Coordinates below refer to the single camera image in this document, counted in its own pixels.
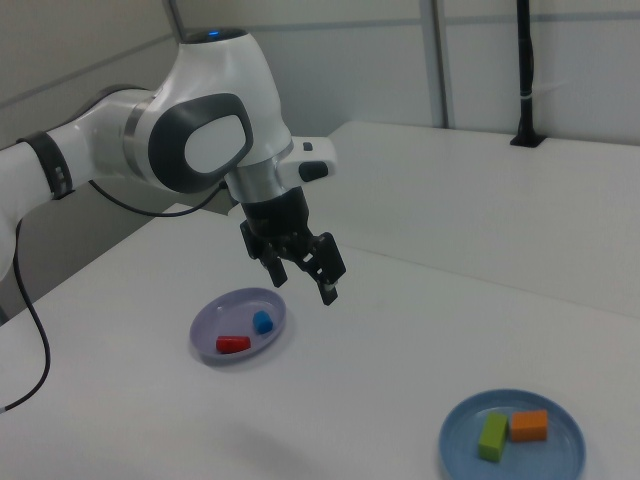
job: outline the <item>blue cube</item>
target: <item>blue cube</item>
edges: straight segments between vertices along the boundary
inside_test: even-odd
[[[253,328],[256,329],[260,335],[269,333],[273,330],[273,321],[267,312],[260,310],[253,315]]]

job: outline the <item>black pole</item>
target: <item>black pole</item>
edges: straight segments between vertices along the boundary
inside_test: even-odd
[[[511,145],[535,148],[546,138],[533,128],[533,43],[529,0],[518,0],[518,52],[520,57],[520,124]]]

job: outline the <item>black band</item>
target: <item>black band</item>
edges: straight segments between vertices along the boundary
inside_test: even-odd
[[[193,44],[193,43],[212,43],[220,42],[223,40],[231,40],[232,38],[244,37],[247,35],[245,30],[240,28],[213,28],[209,30],[202,30],[187,35],[180,43]]]
[[[247,222],[254,235],[273,238],[292,232],[309,232],[309,207],[301,187],[292,188],[287,193],[271,200],[258,203],[243,203]]]
[[[54,200],[60,200],[73,192],[73,181],[67,161],[60,151],[58,144],[48,134],[35,132],[20,138],[16,143],[27,143],[38,156],[40,165],[49,182],[49,188]]]

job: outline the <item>purple plate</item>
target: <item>purple plate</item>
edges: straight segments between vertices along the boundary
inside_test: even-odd
[[[263,335],[253,327],[253,315],[260,310],[269,314],[273,329]],[[216,360],[237,360],[259,352],[282,332],[286,307],[280,295],[262,288],[245,288],[216,298],[204,307],[191,324],[191,343],[201,355]],[[222,354],[216,349],[221,335],[249,337],[251,348]]]

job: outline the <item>blue plate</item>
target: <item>blue plate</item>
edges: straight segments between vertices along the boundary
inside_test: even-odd
[[[499,463],[478,457],[478,439],[489,412],[547,410],[545,442],[507,443]],[[576,480],[585,461],[584,437],[557,403],[521,390],[492,390],[468,398],[447,416],[440,430],[440,459],[453,480]]]

